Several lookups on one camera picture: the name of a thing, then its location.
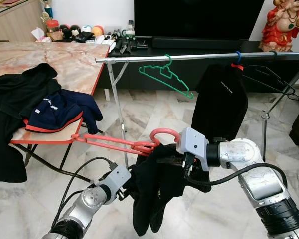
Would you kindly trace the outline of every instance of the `clothing rack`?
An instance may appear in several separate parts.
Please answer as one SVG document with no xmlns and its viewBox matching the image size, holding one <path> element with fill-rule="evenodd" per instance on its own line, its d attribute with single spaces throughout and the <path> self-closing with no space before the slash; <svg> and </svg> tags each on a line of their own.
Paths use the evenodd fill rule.
<svg viewBox="0 0 299 239">
<path fill-rule="evenodd" d="M 257 57 L 286 57 L 286 56 L 299 56 L 299 52 L 257 52 L 257 53 L 241 53 L 241 58 L 257 58 Z M 211 58 L 239 58 L 240 57 L 237 53 L 230 53 L 230 54 L 208 54 L 208 55 L 184 55 L 184 56 L 154 56 L 154 57 L 119 57 L 119 58 L 102 58 L 102 59 L 95 59 L 96 63 L 106 63 L 109 71 L 110 81 L 112 85 L 113 95 L 115 99 L 115 104 L 117 107 L 117 111 L 119 114 L 119 120 L 121 124 L 121 133 L 122 139 L 125 140 L 125 132 L 127 129 L 124 125 L 124 120 L 122 116 L 120 101 L 116 89 L 116 84 L 122 77 L 126 67 L 130 62 L 150 62 L 150 61 L 170 61 L 171 59 L 174 61 L 178 60 L 195 60 L 195 59 L 211 59 Z M 117 78 L 114 77 L 113 67 L 112 64 L 124 62 L 124 65 L 118 74 Z M 289 85 L 287 85 L 282 92 L 272 103 L 270 108 L 267 111 L 261 111 L 261 118 L 263 120 L 262 126 L 262 145 L 261 145 L 261 152 L 262 157 L 266 160 L 266 138 L 267 138 L 267 121 L 269 120 L 269 113 L 273 110 L 273 108 L 281 101 L 281 99 L 285 96 L 285 94 L 292 88 L 292 86 L 296 83 L 299 79 L 299 71 L 295 74 L 295 76 L 291 79 Z M 128 167 L 128 157 L 127 153 L 124 153 L 125 157 L 125 166 Z"/>
</svg>

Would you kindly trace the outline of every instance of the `red figurine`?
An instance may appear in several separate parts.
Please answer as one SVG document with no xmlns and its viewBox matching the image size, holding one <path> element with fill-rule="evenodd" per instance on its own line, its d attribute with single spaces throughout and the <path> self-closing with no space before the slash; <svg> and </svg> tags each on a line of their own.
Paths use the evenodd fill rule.
<svg viewBox="0 0 299 239">
<path fill-rule="evenodd" d="M 259 48 L 264 52 L 290 51 L 299 33 L 299 0 L 274 0 L 276 8 L 267 15 Z"/>
</svg>

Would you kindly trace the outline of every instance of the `tile floor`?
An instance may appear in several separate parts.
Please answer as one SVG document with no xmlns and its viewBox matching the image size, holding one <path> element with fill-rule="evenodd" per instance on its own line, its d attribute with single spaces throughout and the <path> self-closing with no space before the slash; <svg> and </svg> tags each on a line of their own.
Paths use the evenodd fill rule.
<svg viewBox="0 0 299 239">
<path fill-rule="evenodd" d="M 261 142 L 260 110 L 265 110 L 276 94 L 249 94 L 248 112 L 237 137 Z M 119 90 L 121 108 L 128 140 L 149 140 L 149 133 L 158 127 L 181 131 L 191 124 L 195 99 L 189 100 L 173 91 Z M 105 101 L 104 91 L 95 93 L 104 120 L 98 124 L 107 135 L 120 137 L 118 114 L 113 96 Z M 271 113 L 268 123 L 267 159 L 278 165 L 288 177 L 289 191 L 299 207 L 299 147 L 288 133 L 299 113 L 299 103 L 287 98 Z M 159 135 L 162 143 L 172 137 Z M 59 165 L 66 145 L 40 145 L 36 150 L 48 162 Z M 123 153 L 75 142 L 64 169 L 75 171 L 82 163 L 95 156 L 104 156 L 123 164 Z M 129 155 L 130 164 L 136 157 Z M 107 171 L 103 162 L 84 168 L 82 174 L 97 179 Z M 31 159 L 27 166 L 28 181 L 23 184 L 0 183 L 0 239 L 40 239 L 49 231 L 69 176 L 58 174 Z M 231 171 L 214 168 L 211 179 L 219 179 Z M 75 179 L 70 193 L 88 186 Z M 94 217 L 85 239 L 138 238 L 132 225 L 131 198 L 103 206 Z M 263 239 L 266 230 L 241 190 L 237 179 L 213 187 L 204 194 L 186 187 L 184 195 L 174 198 L 167 206 L 163 225 L 156 234 L 151 230 L 145 239 Z"/>
</svg>

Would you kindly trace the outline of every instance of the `television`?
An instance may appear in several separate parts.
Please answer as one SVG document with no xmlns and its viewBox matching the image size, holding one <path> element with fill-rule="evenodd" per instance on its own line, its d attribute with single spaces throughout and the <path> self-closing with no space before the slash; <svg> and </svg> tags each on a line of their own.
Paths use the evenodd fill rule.
<svg viewBox="0 0 299 239">
<path fill-rule="evenodd" d="M 134 0 L 135 35 L 248 40 L 263 3 L 264 0 Z"/>
</svg>

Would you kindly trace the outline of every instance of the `green clothes hanger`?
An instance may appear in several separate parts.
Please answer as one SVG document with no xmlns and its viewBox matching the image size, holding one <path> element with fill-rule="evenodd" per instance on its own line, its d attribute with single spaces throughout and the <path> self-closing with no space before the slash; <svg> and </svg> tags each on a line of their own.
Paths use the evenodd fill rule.
<svg viewBox="0 0 299 239">
<path fill-rule="evenodd" d="M 190 98 L 190 99 L 193 99 L 193 98 L 194 98 L 194 94 L 193 94 L 193 93 L 189 93 L 189 88 L 188 88 L 188 86 L 187 86 L 182 80 L 180 80 L 179 77 L 178 77 L 175 73 L 173 73 L 173 72 L 170 70 L 169 66 L 172 64 L 172 59 L 171 59 L 171 57 L 170 57 L 169 55 L 165 55 L 165 56 L 169 57 L 170 62 L 167 63 L 166 65 L 164 65 L 163 67 L 161 67 L 161 66 L 143 66 L 143 67 L 139 67 L 139 72 L 140 72 L 141 74 L 143 74 L 143 75 L 146 75 L 146 76 L 148 76 L 148 77 L 151 77 L 151 78 L 154 79 L 154 80 L 157 80 L 157 81 L 163 83 L 164 85 L 166 85 L 166 86 L 172 88 L 173 90 L 175 90 L 175 91 L 177 91 L 177 92 L 179 92 L 179 93 L 185 95 L 186 97 L 188 97 L 188 98 Z M 165 77 L 167 77 L 167 78 L 169 78 L 169 79 L 172 79 L 172 77 L 176 77 L 176 79 L 177 79 L 179 82 L 181 82 L 181 83 L 186 87 L 186 89 L 187 89 L 187 93 L 184 93 L 184 92 L 180 91 L 179 89 L 176 89 L 175 87 L 169 85 L 168 83 L 166 83 L 166 82 L 164 82 L 164 81 L 162 81 L 162 80 L 159 80 L 159 79 L 157 79 L 157 78 L 154 77 L 154 76 L 151 76 L 151 75 L 147 74 L 147 73 L 145 72 L 145 69 L 146 69 L 146 68 L 150 68 L 150 69 L 159 69 L 159 73 L 160 73 L 162 76 L 165 76 Z M 166 69 L 167 69 L 168 72 L 169 72 L 169 76 L 163 73 L 163 70 L 166 70 Z"/>
</svg>

